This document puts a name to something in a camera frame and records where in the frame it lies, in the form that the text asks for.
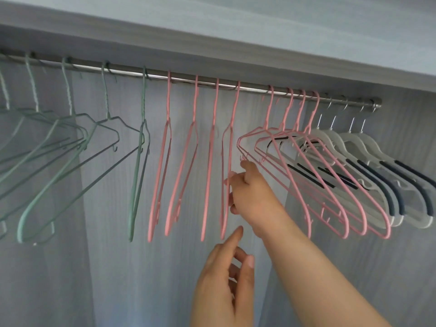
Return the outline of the person's right forearm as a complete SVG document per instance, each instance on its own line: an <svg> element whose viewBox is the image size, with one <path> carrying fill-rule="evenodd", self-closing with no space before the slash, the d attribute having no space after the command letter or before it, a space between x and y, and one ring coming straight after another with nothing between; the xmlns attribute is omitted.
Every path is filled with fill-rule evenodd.
<svg viewBox="0 0 436 327"><path fill-rule="evenodd" d="M283 209L250 218L303 327L391 327Z"/></svg>

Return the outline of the pink wire clothes hanger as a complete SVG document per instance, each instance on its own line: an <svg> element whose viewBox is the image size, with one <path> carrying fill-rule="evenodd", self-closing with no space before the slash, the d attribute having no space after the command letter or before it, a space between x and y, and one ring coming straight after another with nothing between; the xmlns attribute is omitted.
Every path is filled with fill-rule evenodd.
<svg viewBox="0 0 436 327"><path fill-rule="evenodd" d="M226 129L223 131L221 137L221 210L220 210L220 238L224 240L229 215L229 195L230 185L226 182L231 176L232 170L232 147L233 147L233 127L235 121L236 108L240 93L241 82L237 82L235 87L235 102L232 107L232 116Z"/></svg>

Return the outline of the white hanger with dark pads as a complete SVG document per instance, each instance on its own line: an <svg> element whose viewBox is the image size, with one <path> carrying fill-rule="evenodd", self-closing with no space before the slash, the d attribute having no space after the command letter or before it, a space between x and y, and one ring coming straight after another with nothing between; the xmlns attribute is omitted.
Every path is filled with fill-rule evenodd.
<svg viewBox="0 0 436 327"><path fill-rule="evenodd" d="M436 216L436 181L382 152L378 143L363 133L364 123L365 120L360 131L349 131L348 134L357 139L357 146L368 164L372 163L390 175L394 189L400 190L405 202L402 214L406 221L417 228L428 228Z"/></svg>
<svg viewBox="0 0 436 327"><path fill-rule="evenodd" d="M418 229L429 228L436 213L436 181L383 152L375 139L363 132L366 119L359 131L352 132L356 118L348 131L339 133L343 146L352 146L348 152L356 154L359 164L381 176L397 200L403 221Z"/></svg>
<svg viewBox="0 0 436 327"><path fill-rule="evenodd" d="M344 162L349 169L351 169L354 173L356 173L355 178L358 183L364 189L371 194L372 198L380 198L381 202L379 204L384 204L385 208L388 208L388 220L390 222L391 227L398 227L402 224L404 219L405 212L405 204L403 197L399 193L390 180L384 177L378 170L367 165L361 159L357 158L350 151L347 150L345 143L351 142L357 148L363 148L363 142L353 137L353 135L349 132L346 133L337 133L333 130L333 125L337 118L337 114L335 114L331 125L327 129L320 129L320 122L322 119L322 115L325 114L328 110L332 111L332 105L337 105L340 109L345 110L348 106L348 100L345 98L341 100L341 102L345 102L345 106L342 108L341 104L338 101L333 100L332 98L328 98L325 103L328 103L326 110L320 114L319 121L316 129L313 130L313 133L325 143L325 145L331 149L331 152L336 156L337 159Z"/></svg>
<svg viewBox="0 0 436 327"><path fill-rule="evenodd" d="M390 181L347 151L345 142L338 133L332 130L332 126L325 131L319 129L322 113L317 126L312 126L321 101L322 99L317 96L304 133L310 137L311 142L317 141L318 145L324 149L325 155L329 156L325 159L336 167L336 174L343 174L346 183L353 183L357 187L359 194L355 196L365 210L367 221L390 231L401 208L397 192L392 190L393 185Z"/></svg>

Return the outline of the person's right hand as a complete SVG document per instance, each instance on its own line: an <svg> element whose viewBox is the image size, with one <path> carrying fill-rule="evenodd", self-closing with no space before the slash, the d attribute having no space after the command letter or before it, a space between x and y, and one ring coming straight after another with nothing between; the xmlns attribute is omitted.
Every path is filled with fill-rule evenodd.
<svg viewBox="0 0 436 327"><path fill-rule="evenodd" d="M281 229L296 228L260 171L252 183L228 184L231 187L230 211L241 215L259 238L277 235Z"/></svg>

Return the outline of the grey wooden wardrobe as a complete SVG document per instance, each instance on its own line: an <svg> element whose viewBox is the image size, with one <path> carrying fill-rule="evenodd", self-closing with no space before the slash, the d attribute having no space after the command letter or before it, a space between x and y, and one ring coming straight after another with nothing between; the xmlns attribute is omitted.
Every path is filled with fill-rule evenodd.
<svg viewBox="0 0 436 327"><path fill-rule="evenodd" d="M422 10L377 0L0 0L0 49L110 62L352 98L379 97L382 107L332 105L327 129L361 129L381 150L436 181L436 0ZM32 105L24 64L0 60L11 99ZM69 114L60 68L32 66L42 107ZM106 117L100 73L66 70L76 114ZM105 73L112 117L139 130L143 78ZM0 327L180 327L189 325L195 283L221 242L221 137L235 91L219 88L205 239L201 241L215 87L198 86L199 143L180 215L165 236L174 183L192 122L194 85L172 83L171 153L159 222L148 241L150 209L166 123L167 81L147 80L148 156L128 236L137 152L55 220L45 244L17 242L28 202L63 167L59 161L0 202ZM290 98L274 97L269 127L278 128ZM239 137L263 126L270 95L240 92L232 170L241 171ZM53 185L32 210L25 236L39 230L85 187L138 147L139 134L119 120L105 152ZM98 127L69 169L117 140ZM311 212L313 242L396 327L436 327L436 216L429 228L405 221L389 239L350 229L336 235Z"/></svg>

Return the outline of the person's left hand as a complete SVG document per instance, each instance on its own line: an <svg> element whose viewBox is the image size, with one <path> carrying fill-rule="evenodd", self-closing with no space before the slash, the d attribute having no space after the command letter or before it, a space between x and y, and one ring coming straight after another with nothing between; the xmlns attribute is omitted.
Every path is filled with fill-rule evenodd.
<svg viewBox="0 0 436 327"><path fill-rule="evenodd" d="M237 229L209 254L195 287L190 327L254 327L254 317L237 316L237 281L248 254Z"/></svg>

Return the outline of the metal closet rod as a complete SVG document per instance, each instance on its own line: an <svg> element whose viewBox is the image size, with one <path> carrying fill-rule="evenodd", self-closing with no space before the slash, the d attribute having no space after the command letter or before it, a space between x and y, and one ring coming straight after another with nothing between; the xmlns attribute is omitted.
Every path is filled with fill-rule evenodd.
<svg viewBox="0 0 436 327"><path fill-rule="evenodd" d="M0 60L11 61L15 63L24 64L25 63L25 52L18 50L4 50L0 49ZM61 56L53 56L48 54L41 54L36 52L30 52L30 64L41 66L41 67L49 67L49 68L61 68L62 66L62 57ZM65 67L67 70L76 71L80 73L100 73L103 67L103 70L111 75L122 76L122 77L135 77L139 78L143 75L143 69L141 67L133 67L127 65L119 65L113 64L110 62L97 62L91 60L82 60L73 57L67 57L65 61ZM149 79L152 81L166 81L168 79L168 73L166 71L147 69L149 74ZM170 73L170 81L171 83L181 83L181 84L195 84L195 76L191 74L183 74L177 72ZM198 85L201 87L215 87L217 79L212 77L199 76L198 77ZM228 79L219 79L218 81L220 89L226 89L229 91L235 91L235 87L237 86L237 81L228 80ZM252 94L260 94L267 95L273 94L277 97L284 98L295 98L302 100L304 97L306 101L315 101L317 100L317 96L319 96L322 101L320 103L325 103L328 98L332 98L339 102L339 104L345 106L345 102L341 102L343 99L348 100L349 108L359 108L359 109L371 109L371 103L369 102L370 98L349 98L345 95L331 95L328 93L317 93L311 90L302 89L291 89L290 87L280 87L280 86L270 86L270 85L262 85L255 84L249 82L241 82L240 91L248 92Z"/></svg>

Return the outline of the row of pink hangers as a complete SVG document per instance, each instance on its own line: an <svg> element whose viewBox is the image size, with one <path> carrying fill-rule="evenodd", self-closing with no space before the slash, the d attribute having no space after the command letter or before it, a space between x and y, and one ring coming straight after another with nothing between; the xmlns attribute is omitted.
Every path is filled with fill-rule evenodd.
<svg viewBox="0 0 436 327"><path fill-rule="evenodd" d="M161 153L160 153L160 159L159 159L159 167L156 172L156 181L154 186L154 193L153 193L153 199L152 199L152 207L150 209L150 218L149 218L149 230L148 230L148 241L151 242L153 240L155 227L159 222L160 217L160 211L161 211L161 197L163 192L163 186L165 182L166 172L167 172L167 165L170 158L171 153L171 142L172 142L172 127L171 127L171 109L170 109L170 103L171 103L171 87L172 83L170 81L170 73L171 71L168 71L168 79L167 79L167 95L166 95L166 123L164 127L164 135L162 139L161 144ZM205 231L207 226L207 219L208 219L208 207L209 207L209 196L210 196L210 183L211 183L211 168L213 163L213 148L214 148L214 139L215 139L215 123L216 123L216 108L217 108L217 102L218 102L218 94L219 94L219 84L218 84L219 78L217 78L216 86L215 86L215 101L214 101L214 109L213 109L213 117L212 117L212 127L210 131L210 137L209 137L209 151L208 151L208 172L206 175L206 188L205 188L205 196L204 196L204 214L203 214L203 222L202 222L202 229L201 229L201 241L203 242L205 239ZM195 76L195 84L194 84L194 99L193 99L193 113L192 113L192 122L189 127L188 136L186 139L186 144L183 151L183 156L181 159L181 163L178 169L177 178L174 183L173 191L171 194L170 202L168 204L168 211L166 215L166 223L165 223L165 236L168 236L170 234L170 231L172 229L173 223L177 222L180 215L180 209L181 209L181 202L183 198L184 191L187 186L187 182L189 180L189 176L193 167L193 163L195 161L197 150L198 150L198 143L199 143L199 135L198 135L198 127L196 122L196 111L197 111L197 98L198 98L198 75ZM312 232L312 223L313 220L311 219L311 212L319 219L321 220L325 225L327 225L335 234L337 234L342 239L346 239L349 235L350 229L352 229L355 233L364 236L368 230L372 231L374 234L379 236L383 239L389 239L391 236L391 229L390 231L386 231L382 234L378 231L375 231L375 229L368 225L368 221L366 218L366 213L361 205L361 202L359 199L355 196L353 192L351 192L350 189L347 187L347 183L344 182L344 180L336 174L336 172L333 170L333 168L327 164L327 160L321 155L321 153L315 148L314 143L311 142L311 138L308 137L304 131L299 131L299 121L301 118L301 112L304 107L304 104L306 102L306 98L304 97L300 102L299 107L299 113L297 115L297 119L294 123L294 127L292 129L286 129L286 119L287 115L289 113L289 110L292 107L293 101L295 98L291 97L290 102L288 106L286 107L282 122L280 123L280 126L278 128L269 127L269 117L270 112L274 100L274 95L270 94L270 103L268 105L268 109L266 112L265 120L263 126L257 127L253 129L252 131L249 131L248 133L244 134L243 136L239 137L237 140L237 148L239 152L241 153L241 160L247 160L248 156L251 157L257 164L259 164L270 176L272 176L277 183L279 183L281 186L286 188L288 193L290 193L292 196L294 196L297 200L299 200L301 206L304 210L304 218L307 223L307 236L311 237ZM166 145L166 137L168 133L168 129L170 129L170 140L169 140L169 146L166 153L166 159L165 159L165 165L163 165L164 161L164 153L165 153L165 145ZM192 136L193 131L195 132L196 137L196 146L195 150L191 159L191 162L189 164L189 169L186 175L185 180L183 181L183 186L179 192L179 196L176 200L176 194L178 191L178 187L181 180L182 171L186 162L187 158L187 151L190 143L190 139ZM313 150L313 152L321 159L321 162L325 164L327 167L327 170L330 172L329 175L333 176L340 184L340 186L343 187L345 193L350 196L352 199L352 202L356 205L358 213L361 215L360 218L357 218L357 212L354 213L350 210L350 208L345 207L345 203L352 203L351 201L345 200L345 203L342 203L342 201L339 200L340 195L337 193L334 193L331 190L330 185L322 178L322 176L319 174L317 170L315 170L315 167L313 166L312 162L309 161L306 153L302 152L302 148L297 145L296 138L292 135L302 135L305 139L305 142L302 145L302 148L307 148L307 144L309 145L309 150ZM248 150L244 149L241 146L241 140L257 135L267 135L265 137L260 137L258 141L255 144L255 150L257 149L257 145L260 141L271 139L272 144L275 147L276 153L279 156L278 162L271 162L270 160L272 157L268 157L266 152L262 153L257 151L261 159L257 160L254 156L252 156ZM306 162L306 164L309 167L310 172L303 172L306 170L304 167L303 169L295 168L294 166L290 167L288 163L285 161L285 155L284 153L280 152L278 141L276 139L283 140L291 140L291 142L294 144L297 151L300 153L300 156L302 159ZM277 178L273 173L271 173L268 169L264 167L262 164L264 161L268 161L272 166L274 166L277 170L279 170L281 173L283 173L283 176L286 177L287 180L290 181L291 187L286 187L285 184ZM320 210L319 213L317 210L314 210L309 204L307 204L304 201L304 198L302 196L302 192L305 194L308 194L310 197L315 200L319 206ZM326 201L331 202L336 208L337 212L333 210L329 205L327 205ZM332 227L329 224L329 218L324 219L324 212L325 210L330 211L330 214L334 215L341 224L344 225L344 231L343 233L340 233L337 231L334 227ZM361 225L362 229L358 230L354 226L350 224L349 217L354 218L357 220Z"/></svg>

